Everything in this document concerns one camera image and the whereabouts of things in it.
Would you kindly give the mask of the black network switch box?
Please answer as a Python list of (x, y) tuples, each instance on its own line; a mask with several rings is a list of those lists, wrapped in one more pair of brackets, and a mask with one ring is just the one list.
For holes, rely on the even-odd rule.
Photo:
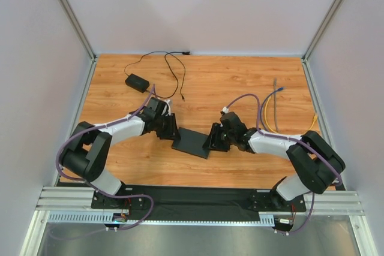
[(179, 140), (174, 140), (172, 149), (192, 156), (208, 159), (210, 150), (203, 147), (208, 135), (186, 128), (179, 128)]

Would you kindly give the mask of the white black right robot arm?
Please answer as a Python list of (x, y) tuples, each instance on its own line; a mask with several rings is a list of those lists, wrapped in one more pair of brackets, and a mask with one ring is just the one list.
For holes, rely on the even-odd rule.
[(281, 179), (272, 189), (285, 201), (312, 192), (323, 194), (334, 180), (342, 183), (346, 168), (341, 157), (315, 131), (303, 135), (267, 132), (247, 128), (234, 112), (223, 113), (220, 122), (212, 124), (203, 148), (227, 152), (231, 146), (240, 151), (268, 154), (288, 159), (295, 174)]

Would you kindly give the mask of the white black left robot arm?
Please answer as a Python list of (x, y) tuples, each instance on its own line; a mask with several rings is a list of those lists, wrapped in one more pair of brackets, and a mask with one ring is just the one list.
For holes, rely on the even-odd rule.
[(115, 121), (96, 125), (81, 122), (59, 149), (58, 168), (66, 168), (94, 189), (117, 197), (124, 183), (106, 168), (110, 148), (150, 132), (155, 132), (161, 140), (179, 140), (176, 116), (171, 108), (171, 100), (152, 97), (145, 106)]

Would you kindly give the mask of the black power adapter brick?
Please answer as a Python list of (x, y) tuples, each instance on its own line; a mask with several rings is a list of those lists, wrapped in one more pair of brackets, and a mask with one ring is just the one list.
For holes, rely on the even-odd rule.
[(125, 79), (125, 84), (141, 93), (149, 92), (149, 81), (136, 75), (136, 74), (129, 74), (128, 77)]

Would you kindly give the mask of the black base plate strip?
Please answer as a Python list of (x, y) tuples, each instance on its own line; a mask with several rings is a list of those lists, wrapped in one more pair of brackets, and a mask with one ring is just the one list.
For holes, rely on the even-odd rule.
[(181, 186), (127, 186), (110, 198), (94, 191), (91, 207), (126, 210), (138, 221), (251, 222), (261, 212), (306, 212), (303, 196), (291, 201), (268, 190), (247, 188), (198, 188)]

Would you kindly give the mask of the aluminium front rail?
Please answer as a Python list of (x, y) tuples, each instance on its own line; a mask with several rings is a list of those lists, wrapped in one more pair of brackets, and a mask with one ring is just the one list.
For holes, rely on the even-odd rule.
[[(41, 190), (35, 210), (92, 210), (94, 190), (86, 187), (49, 187)], [(325, 191), (314, 198), (313, 215), (364, 216), (362, 204), (355, 191)]]

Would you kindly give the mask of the left aluminium frame post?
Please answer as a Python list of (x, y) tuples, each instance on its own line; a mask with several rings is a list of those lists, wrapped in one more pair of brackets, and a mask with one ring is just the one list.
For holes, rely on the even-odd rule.
[(87, 52), (88, 56), (92, 60), (96, 59), (97, 55), (94, 52), (94, 49), (92, 48), (86, 34), (84, 33), (82, 26), (81, 26), (80, 22), (78, 21), (76, 14), (75, 14), (69, 0), (58, 0), (58, 1), (62, 7), (67, 19), (71, 23), (71, 25), (72, 25), (78, 39), (80, 40), (83, 48)]

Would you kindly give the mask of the aluminium frame post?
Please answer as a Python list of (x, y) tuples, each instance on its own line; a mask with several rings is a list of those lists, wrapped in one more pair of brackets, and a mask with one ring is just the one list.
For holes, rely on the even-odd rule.
[(69, 0), (58, 0), (58, 1), (62, 7), (67, 19), (71, 23), (71, 25), (72, 25), (78, 39), (80, 40), (83, 48), (87, 52), (88, 56), (92, 60), (96, 59), (97, 55), (94, 52), (94, 49), (92, 48), (86, 34), (84, 33), (82, 26), (81, 26), (80, 22), (78, 21), (76, 14), (75, 14)]
[(331, 24), (333, 18), (335, 17), (336, 13), (338, 12), (339, 8), (341, 7), (343, 1), (344, 0), (333, 0), (331, 6), (329, 7), (323, 20), (321, 21), (314, 37), (310, 41), (310, 44), (308, 45), (305, 53), (302, 55), (302, 61), (303, 62), (308, 61), (310, 56), (313, 54), (315, 48), (317, 47), (317, 45), (320, 42), (320, 40), (322, 39), (324, 33), (326, 32), (329, 25)]

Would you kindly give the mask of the right aluminium frame post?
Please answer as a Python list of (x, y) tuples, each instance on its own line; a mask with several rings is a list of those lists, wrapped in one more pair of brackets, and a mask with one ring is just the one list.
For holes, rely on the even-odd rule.
[(310, 41), (310, 44), (308, 45), (305, 53), (302, 55), (302, 61), (303, 62), (308, 61), (310, 56), (313, 54), (315, 48), (317, 47), (317, 45), (320, 42), (320, 40), (322, 39), (324, 33), (326, 32), (329, 25), (331, 24), (333, 18), (335, 17), (336, 13), (338, 12), (339, 8), (341, 7), (343, 1), (344, 0), (333, 0), (331, 6), (329, 7), (323, 20), (321, 21), (314, 37)]

